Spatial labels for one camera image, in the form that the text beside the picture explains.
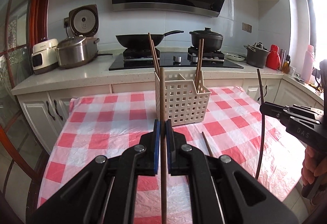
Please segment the person's right hand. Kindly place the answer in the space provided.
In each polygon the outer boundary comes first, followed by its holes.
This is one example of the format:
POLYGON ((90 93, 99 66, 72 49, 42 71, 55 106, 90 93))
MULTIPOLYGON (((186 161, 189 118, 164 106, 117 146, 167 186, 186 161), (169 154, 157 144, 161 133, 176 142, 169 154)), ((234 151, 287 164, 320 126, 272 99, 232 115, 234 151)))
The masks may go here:
POLYGON ((326 185, 326 172, 326 157, 319 161, 318 152, 308 145, 305 149, 305 158, 303 160, 303 168, 301 170, 303 184, 313 184, 316 177, 323 176, 321 184, 326 185))

